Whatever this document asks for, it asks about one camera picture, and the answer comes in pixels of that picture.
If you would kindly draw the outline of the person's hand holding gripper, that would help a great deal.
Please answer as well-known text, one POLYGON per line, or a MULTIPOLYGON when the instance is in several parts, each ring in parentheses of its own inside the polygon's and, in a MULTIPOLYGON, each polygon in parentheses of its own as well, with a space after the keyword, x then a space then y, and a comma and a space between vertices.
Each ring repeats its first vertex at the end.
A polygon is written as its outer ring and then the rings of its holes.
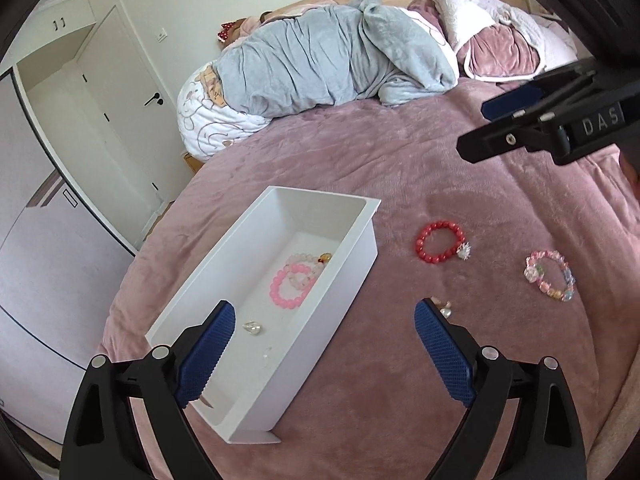
POLYGON ((631 191, 634 193, 634 197, 637 200, 640 200, 639 174, 636 168, 631 165, 623 150, 620 150, 618 162, 620 163, 620 169, 623 171, 623 174, 631 187, 631 191))

